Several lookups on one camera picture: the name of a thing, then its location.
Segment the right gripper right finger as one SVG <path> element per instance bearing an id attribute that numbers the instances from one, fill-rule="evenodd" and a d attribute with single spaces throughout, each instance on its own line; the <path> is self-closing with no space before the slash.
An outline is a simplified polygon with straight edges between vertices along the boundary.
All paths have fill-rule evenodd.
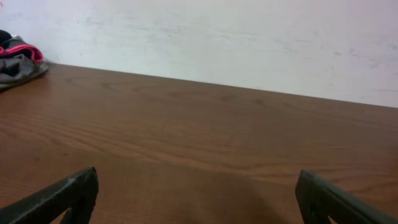
<path id="1" fill-rule="evenodd" d="M 382 213 L 309 170 L 301 170 L 295 195 L 305 224 L 397 224 Z"/>

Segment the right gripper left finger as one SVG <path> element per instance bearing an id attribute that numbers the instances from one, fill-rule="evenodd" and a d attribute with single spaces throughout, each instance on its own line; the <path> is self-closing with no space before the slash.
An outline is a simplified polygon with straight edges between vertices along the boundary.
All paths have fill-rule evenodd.
<path id="1" fill-rule="evenodd" d="M 51 223 L 64 213 L 61 223 L 88 224 L 96 205 L 99 182 L 88 167 L 1 209 L 1 223 Z"/>

